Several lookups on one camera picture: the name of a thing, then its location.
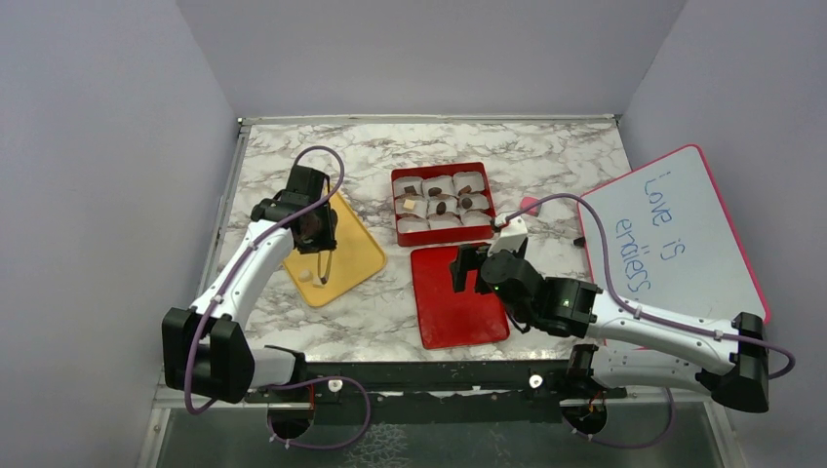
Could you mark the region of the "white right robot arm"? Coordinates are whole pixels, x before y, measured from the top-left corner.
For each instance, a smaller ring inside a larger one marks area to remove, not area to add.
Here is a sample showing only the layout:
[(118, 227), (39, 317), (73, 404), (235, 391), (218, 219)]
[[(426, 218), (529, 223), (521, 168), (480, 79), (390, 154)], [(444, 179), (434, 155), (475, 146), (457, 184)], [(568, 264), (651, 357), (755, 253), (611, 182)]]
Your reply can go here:
[(634, 351), (576, 346), (562, 374), (577, 397), (640, 385), (695, 391), (731, 410), (769, 409), (765, 327), (754, 314), (710, 320), (646, 309), (591, 283), (544, 277), (523, 253), (492, 253), (487, 244), (460, 246), (449, 271), (457, 293), (475, 272), (475, 293), (494, 294), (521, 332), (636, 345)]

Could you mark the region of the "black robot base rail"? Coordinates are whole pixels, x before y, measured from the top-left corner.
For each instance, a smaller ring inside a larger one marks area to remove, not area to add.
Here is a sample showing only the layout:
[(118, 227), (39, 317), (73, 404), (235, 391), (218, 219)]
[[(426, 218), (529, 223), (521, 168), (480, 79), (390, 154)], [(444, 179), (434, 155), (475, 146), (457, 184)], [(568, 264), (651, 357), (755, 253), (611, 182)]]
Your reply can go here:
[(373, 423), (437, 424), (527, 421), (559, 423), (565, 400), (587, 404), (623, 398), (586, 367), (591, 346), (570, 359), (442, 362), (310, 362), (294, 390), (251, 390), (247, 404), (266, 404), (287, 419), (344, 425), (368, 414)]

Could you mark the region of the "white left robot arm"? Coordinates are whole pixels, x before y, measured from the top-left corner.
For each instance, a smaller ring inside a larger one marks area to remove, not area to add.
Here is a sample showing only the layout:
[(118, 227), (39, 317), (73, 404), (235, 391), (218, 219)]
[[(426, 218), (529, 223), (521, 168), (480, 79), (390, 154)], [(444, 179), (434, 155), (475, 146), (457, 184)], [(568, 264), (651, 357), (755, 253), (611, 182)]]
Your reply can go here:
[(275, 270), (292, 253), (336, 247), (330, 199), (340, 188), (325, 173), (293, 166), (287, 185), (256, 204), (241, 245), (214, 282), (185, 309), (162, 321), (165, 383), (187, 398), (238, 403), (270, 386), (283, 400), (306, 387), (302, 353), (276, 345), (254, 349), (244, 329)]

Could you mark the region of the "red box lid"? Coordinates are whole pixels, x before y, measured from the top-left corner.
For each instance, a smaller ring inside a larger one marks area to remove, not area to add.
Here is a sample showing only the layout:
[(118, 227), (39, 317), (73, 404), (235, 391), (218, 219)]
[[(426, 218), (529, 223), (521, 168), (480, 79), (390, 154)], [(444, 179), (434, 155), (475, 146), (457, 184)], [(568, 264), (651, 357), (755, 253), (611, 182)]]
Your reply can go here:
[(499, 301), (473, 291), (476, 273), (466, 289), (453, 290), (450, 263), (456, 246), (411, 252), (413, 292), (422, 345), (427, 350), (491, 344), (507, 339), (510, 326)]

